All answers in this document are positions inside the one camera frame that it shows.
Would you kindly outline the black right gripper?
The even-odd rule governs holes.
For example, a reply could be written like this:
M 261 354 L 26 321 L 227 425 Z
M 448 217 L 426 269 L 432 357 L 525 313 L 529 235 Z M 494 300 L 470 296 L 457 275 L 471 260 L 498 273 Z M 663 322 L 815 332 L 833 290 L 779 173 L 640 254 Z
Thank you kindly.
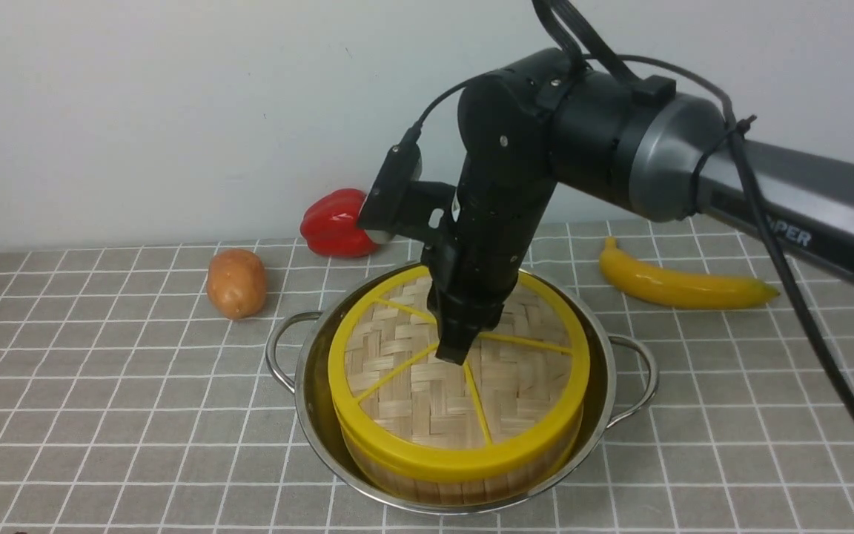
M 440 244 L 424 257 L 433 281 L 429 310 L 437 318 L 438 360 L 462 366 L 479 332 L 496 328 L 555 189 L 548 178 L 507 185 L 484 171 L 461 173 L 460 210 L 442 220 Z

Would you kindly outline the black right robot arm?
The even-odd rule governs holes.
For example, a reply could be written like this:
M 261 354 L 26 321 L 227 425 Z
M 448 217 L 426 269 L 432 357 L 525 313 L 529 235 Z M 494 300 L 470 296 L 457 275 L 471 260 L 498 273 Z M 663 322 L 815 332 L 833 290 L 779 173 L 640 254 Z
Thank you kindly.
M 624 81 L 542 50 L 465 82 L 457 187 L 414 182 L 389 229 L 423 241 L 443 360 L 494 328 L 557 185 L 670 223 L 714 217 L 854 286 L 854 163 L 746 141 L 749 119 L 668 77 Z

